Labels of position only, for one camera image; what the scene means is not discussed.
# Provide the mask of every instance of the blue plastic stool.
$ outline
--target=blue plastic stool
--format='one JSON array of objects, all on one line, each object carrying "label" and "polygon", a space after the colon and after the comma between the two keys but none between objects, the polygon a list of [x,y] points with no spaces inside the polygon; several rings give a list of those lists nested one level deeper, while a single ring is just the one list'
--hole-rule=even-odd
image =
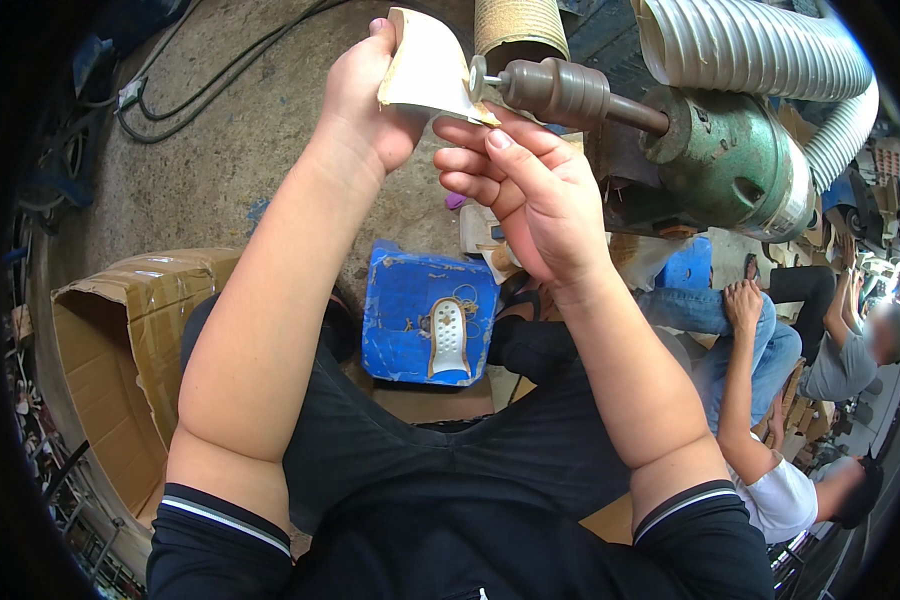
[{"label": "blue plastic stool", "polygon": [[677,287],[688,290],[710,287],[710,264],[713,246],[706,237],[697,237],[693,246],[670,257],[656,274],[656,287]]},{"label": "blue plastic stool", "polygon": [[[480,379],[491,345],[494,310],[500,288],[482,261],[402,251],[394,242],[377,240],[363,307],[363,368],[373,378],[467,387]],[[441,298],[471,301],[466,315],[464,370],[444,370],[428,377],[430,309]]]}]

